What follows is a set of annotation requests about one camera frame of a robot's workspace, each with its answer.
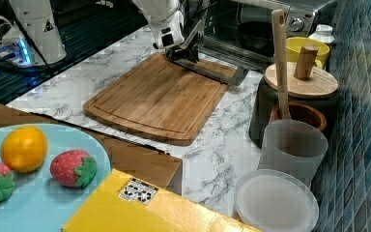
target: toaster oven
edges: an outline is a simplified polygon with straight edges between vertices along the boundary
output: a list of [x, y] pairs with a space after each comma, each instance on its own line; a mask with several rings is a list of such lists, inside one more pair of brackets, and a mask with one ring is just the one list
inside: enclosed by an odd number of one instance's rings
[[[331, 25], [336, 0], [211, 0], [199, 50], [249, 70], [264, 70], [273, 62], [271, 12], [282, 9], [286, 36], [307, 37], [318, 24]], [[268, 37], [268, 42], [245, 43], [245, 29], [251, 38]]]

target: yellow cardboard box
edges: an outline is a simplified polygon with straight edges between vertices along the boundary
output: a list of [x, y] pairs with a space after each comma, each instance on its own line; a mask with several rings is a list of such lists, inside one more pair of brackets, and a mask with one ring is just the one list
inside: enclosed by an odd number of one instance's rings
[[260, 232], [181, 196], [113, 169], [63, 232]]

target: white marble surface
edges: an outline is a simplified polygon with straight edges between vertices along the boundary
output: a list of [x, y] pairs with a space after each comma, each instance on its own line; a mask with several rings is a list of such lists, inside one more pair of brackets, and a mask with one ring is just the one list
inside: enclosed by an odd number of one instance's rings
[[114, 130], [83, 114], [84, 102], [156, 52], [153, 41], [148, 27], [141, 28], [8, 106], [149, 144], [183, 159], [183, 197], [231, 216], [235, 184], [242, 174], [256, 169], [260, 156], [249, 139], [248, 128], [261, 73], [249, 72], [241, 86], [230, 87], [197, 138], [186, 147]]

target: black and white label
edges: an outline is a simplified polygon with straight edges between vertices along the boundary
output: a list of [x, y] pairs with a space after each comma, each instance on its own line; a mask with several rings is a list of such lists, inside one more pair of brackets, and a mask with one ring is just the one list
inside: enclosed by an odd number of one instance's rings
[[149, 202], [156, 195], [158, 188], [147, 185], [144, 182], [141, 182], [135, 178], [132, 178], [124, 188], [119, 193], [119, 197], [122, 199], [131, 202], [136, 200], [145, 205], [148, 205]]
[[52, 26], [52, 24], [50, 24], [50, 21], [48, 19], [47, 22], [46, 22], [46, 25], [44, 26], [44, 32], [48, 32], [48, 31], [51, 31], [51, 30], [53, 30], [53, 26]]

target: wooden spoon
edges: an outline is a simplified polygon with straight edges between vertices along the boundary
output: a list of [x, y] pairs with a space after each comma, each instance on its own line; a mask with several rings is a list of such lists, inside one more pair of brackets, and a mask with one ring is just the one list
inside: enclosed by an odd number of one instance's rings
[[272, 18], [273, 47], [275, 50], [277, 91], [281, 118], [291, 119], [288, 104], [287, 56], [286, 56], [284, 11], [282, 11], [281, 9], [272, 11], [271, 18]]

